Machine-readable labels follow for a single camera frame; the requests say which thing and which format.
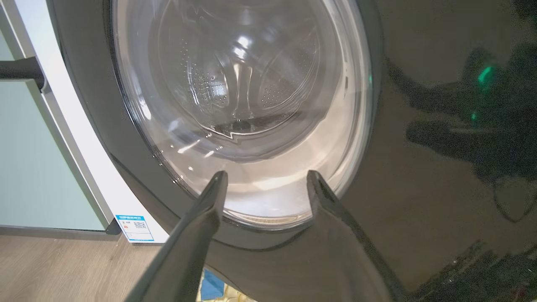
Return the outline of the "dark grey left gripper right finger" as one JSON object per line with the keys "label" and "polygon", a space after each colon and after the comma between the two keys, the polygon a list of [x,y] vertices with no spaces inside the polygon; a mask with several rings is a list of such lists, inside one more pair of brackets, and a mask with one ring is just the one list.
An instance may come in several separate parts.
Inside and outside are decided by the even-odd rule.
{"label": "dark grey left gripper right finger", "polygon": [[319,172],[308,172],[307,190],[313,226],[328,245],[342,300],[404,301],[400,280]]}

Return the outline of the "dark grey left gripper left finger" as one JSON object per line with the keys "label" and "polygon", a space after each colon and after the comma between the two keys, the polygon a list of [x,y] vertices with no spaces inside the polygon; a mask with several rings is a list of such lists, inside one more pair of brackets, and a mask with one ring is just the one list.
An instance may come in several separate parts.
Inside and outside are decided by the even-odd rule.
{"label": "dark grey left gripper left finger", "polygon": [[220,227],[228,175],[216,172],[169,235],[127,302],[193,302],[211,240]]}

